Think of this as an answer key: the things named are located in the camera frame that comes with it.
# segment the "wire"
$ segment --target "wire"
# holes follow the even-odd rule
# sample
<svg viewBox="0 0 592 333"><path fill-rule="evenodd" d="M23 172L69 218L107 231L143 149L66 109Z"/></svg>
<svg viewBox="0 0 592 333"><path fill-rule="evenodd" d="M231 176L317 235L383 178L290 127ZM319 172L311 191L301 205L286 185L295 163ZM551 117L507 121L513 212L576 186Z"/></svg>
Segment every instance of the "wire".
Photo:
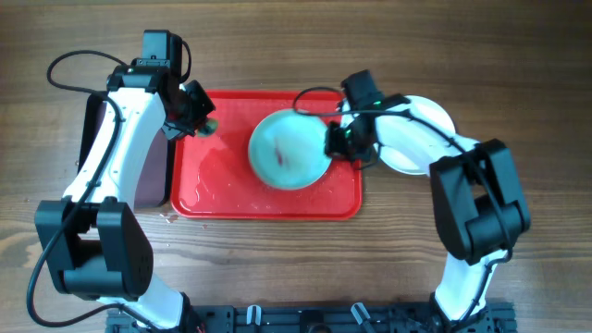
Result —
<svg viewBox="0 0 592 333"><path fill-rule="evenodd" d="M183 76L180 77L179 83L185 82L191 74L191 51L189 50L189 45L187 44L187 42L183 41L182 43L183 46L185 46L185 50L187 50L187 61L189 62L187 63L187 71L185 72L185 74L183 74Z"/></svg>
<svg viewBox="0 0 592 333"><path fill-rule="evenodd" d="M294 110L294 112L296 112L299 115L311 116L311 117L334 117L334 116L353 115L353 114L367 114L367 115L369 114L369 115L377 115L377 116L405 117L405 118L408 118L410 121L417 121L418 123L428 127L429 129L433 130L437 135L442 137L450 146L456 148L461 153L461 158L474 171L477 179L479 180L481 185L485 188L485 190L487 192L487 196L488 196L489 200L491 201L491 206L493 207L493 212L496 215L496 218L498 220L499 227L501 229L501 235L502 235L503 241L504 241L503 244L501 244L501 245L505 246L507 252L503 258L494 259L486 264L486 266L485 266L486 271L484 272L483 276L481 277L481 281L479 283L477 293L475 294L475 297L471 300L471 304L469 305L469 308L462 315L461 319L459 319L458 321L456 321L453 324L459 325L459 324L463 323L471 316L471 313L476 308L476 306L479 304L479 300L481 299L481 297L483 296L483 293L485 292L485 287L487 285L487 281L489 280L489 276L491 275L491 272L493 271L493 266L497 265L497 264L507 263L512 259L512 256L513 256L512 242L510 240L510 235L508 233L508 230L506 228L506 224L504 222L505 219L503 218L500 204L498 203L498 200L495 198L495 194L493 193L493 190L489 186L489 182L487 182L487 179L486 179L485 175L483 174L483 171L475 163L475 161L473 161L471 158L469 158L466 150L464 150L464 148L462 148L461 145L454 140L454 138L448 136L441 129L432 125L430 122L425 121L421 118L415 117L409 109L406 109L403 111L387 111L387 110L351 111L350 110L350 111L344 111L344 112L331 112L331 113L310 113L310 112L299 110L296 107L296 103L298 102L298 100L300 98L302 98L302 96L305 95L306 93L309 93L312 91L336 92L339 94L339 96L342 96L341 91L339 91L335 88L331 88L331 87L313 87L313 88L305 89L305 90L301 91L298 95L296 95L296 97L294 98L294 100L292 102L292 109Z"/></svg>
<svg viewBox="0 0 592 333"><path fill-rule="evenodd" d="M123 304L103 305L103 306L100 306L94 310L91 310L90 312L88 312L86 314L81 314L75 318L65 320L65 321L60 321L60 322L47 321L47 320L41 318L37 314L37 311L35 310L35 305L33 302L34 301L34 294L35 294L35 286L37 285L37 280L39 279L39 275L40 275L41 270L43 268L43 264L47 260L47 257L49 256L51 251L56 246L57 240L64 234L64 231L67 228L72 227L72 224L74 223L74 220L75 220L74 217L79 212L79 210L82 208L82 206L85 204L86 200L89 198L89 196L91 195L93 190L97 187L97 181L101 177L101 175L105 169L105 165L109 159L109 156L113 152L113 149L114 149L115 144L117 142L117 136L118 136L119 131L121 129L121 122L123 121L123 116L122 116L121 110L119 109L119 106L117 105L117 103L113 99L111 99L111 97L107 96L106 94L98 92L93 89L75 87L75 86L69 86L66 84L57 83L54 81L54 79L52 79L52 71L54 70L54 67L60 61L66 59L68 57L78 56L78 55L102 56L102 57L106 57L108 59L111 59L113 61L116 61L120 65L123 65L123 66L127 65L126 63L117 59L116 57L114 57L112 55L105 54L103 52L92 51L92 50L72 51L72 52L68 52L66 54L63 54L63 55L59 56L58 58L56 58L54 61L52 61L52 63L47 68L47 81L51 85L53 85L59 89L64 89L67 91L79 92L79 93L89 93L93 96L97 96L97 97L100 97L100 98L106 100L115 110L115 113L116 113L115 126L113 128L113 134L111 135L111 139L109 140L109 144L107 145L107 147L105 149L105 153L103 154L103 157L101 157L101 160L100 160L96 170L94 171L94 174L92 175L91 180L88 182L86 190L84 191L82 196L79 198L79 200L74 204L74 207L68 213L66 218L62 221L62 225L60 226L60 228L55 232L54 236L52 236L52 238L47 242L47 245L43 249L41 255L39 256L39 259L37 260L37 264L35 264L35 267L33 268L33 271L31 273L31 280L29 281L29 287L27 288L27 311L29 312L29 316L31 317L31 319L35 323L37 323L41 326L44 326L44 327L67 327L67 326L79 323L80 321L87 319L93 315L96 315L102 311L109 310L109 309L118 309L118 310L123 311L123 312L127 313L128 315L132 316L134 319L143 322L145 325L147 325L151 329L158 331L158 328L156 328L152 323L145 320L145 318L141 317L140 315L135 314L133 311L131 311L128 307L126 307Z"/></svg>

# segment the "light blue plate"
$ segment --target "light blue plate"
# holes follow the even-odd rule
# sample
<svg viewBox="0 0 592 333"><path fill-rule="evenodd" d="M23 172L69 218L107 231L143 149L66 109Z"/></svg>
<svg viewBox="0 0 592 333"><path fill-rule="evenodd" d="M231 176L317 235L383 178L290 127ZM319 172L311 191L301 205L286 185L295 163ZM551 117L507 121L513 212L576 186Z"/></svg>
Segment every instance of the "light blue plate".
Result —
<svg viewBox="0 0 592 333"><path fill-rule="evenodd" d="M318 117L277 111L263 119L249 140L249 162L265 184L298 190L319 180L331 159L325 155L327 125Z"/></svg>

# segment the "wooden surface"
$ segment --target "wooden surface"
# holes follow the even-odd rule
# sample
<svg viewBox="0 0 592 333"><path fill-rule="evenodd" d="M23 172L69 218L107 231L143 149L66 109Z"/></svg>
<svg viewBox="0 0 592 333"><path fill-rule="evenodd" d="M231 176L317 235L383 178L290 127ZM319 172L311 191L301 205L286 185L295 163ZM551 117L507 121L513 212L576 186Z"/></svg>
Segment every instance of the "wooden surface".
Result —
<svg viewBox="0 0 592 333"><path fill-rule="evenodd" d="M33 214L76 175L87 96L51 87L45 70L74 49L131 60L144 29L182 36L191 77L209 89L337 86L370 68L385 92L441 103L463 135L505 141L533 225L488 296L515 303L522 332L592 329L590 2L57 3L0 7L0 332L50 331L25 310L41 251ZM101 89L113 67L82 56L58 66L55 78ZM168 224L160 215L175 214L169 205L137 216L156 273L195 304L427 300L446 257L427 179L379 166L364 173L364 189L359 214L340 223ZM57 294L45 271L36 303L52 319L95 306ZM102 332L103 321L53 331Z"/></svg>

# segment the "red tray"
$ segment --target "red tray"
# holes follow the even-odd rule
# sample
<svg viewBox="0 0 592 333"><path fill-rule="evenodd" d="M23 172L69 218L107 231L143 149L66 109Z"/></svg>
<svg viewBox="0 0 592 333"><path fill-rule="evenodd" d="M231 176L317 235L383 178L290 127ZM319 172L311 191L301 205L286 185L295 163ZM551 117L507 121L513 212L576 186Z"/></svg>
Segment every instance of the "red tray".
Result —
<svg viewBox="0 0 592 333"><path fill-rule="evenodd" d="M282 191L265 185L249 164L247 147L254 128L269 114L291 107L296 92L209 91L219 121L208 138L177 143L171 204L189 218L344 220L362 205L362 172L349 162L332 161L313 185ZM338 96L311 92L299 107L334 112ZM323 120L339 121L339 117Z"/></svg>

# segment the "white plate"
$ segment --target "white plate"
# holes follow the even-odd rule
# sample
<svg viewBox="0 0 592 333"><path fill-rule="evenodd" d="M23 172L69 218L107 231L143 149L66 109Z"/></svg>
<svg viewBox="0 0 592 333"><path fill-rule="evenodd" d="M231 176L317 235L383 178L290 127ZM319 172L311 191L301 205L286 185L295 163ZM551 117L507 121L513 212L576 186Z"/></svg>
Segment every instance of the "white plate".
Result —
<svg viewBox="0 0 592 333"><path fill-rule="evenodd" d="M265 184L298 190L319 180L331 159L325 155L327 125L318 117L277 111L257 125L249 140L249 162Z"/></svg>
<svg viewBox="0 0 592 333"><path fill-rule="evenodd" d="M443 128L444 130L448 130L452 133L456 133L456 129L454 128L454 123L452 122L452 119L450 118L450 116L448 115L448 113L446 112L446 110L444 110L442 108L442 106L438 105L436 102L429 100L425 97L421 97L421 96L405 96L407 98L409 98L411 100L411 105L409 106L411 108L411 112L416 115L416 116L423 116L424 118L428 118L432 121L432 123L435 123L437 125L439 125L441 128ZM406 108L406 107L402 107L397 106L395 108L392 108L390 110L399 110L401 108ZM345 127L347 125L349 125L351 122L353 121L353 116L351 115L345 115L341 118L341 126ZM409 158L407 158L407 156L405 156L404 154L400 153L399 151L389 148L389 147L382 147L382 150L380 152L380 159L390 168L399 171L401 173L404 174L408 174L408 175L424 175L425 172L423 172L419 166L417 166L414 162L412 162Z"/></svg>

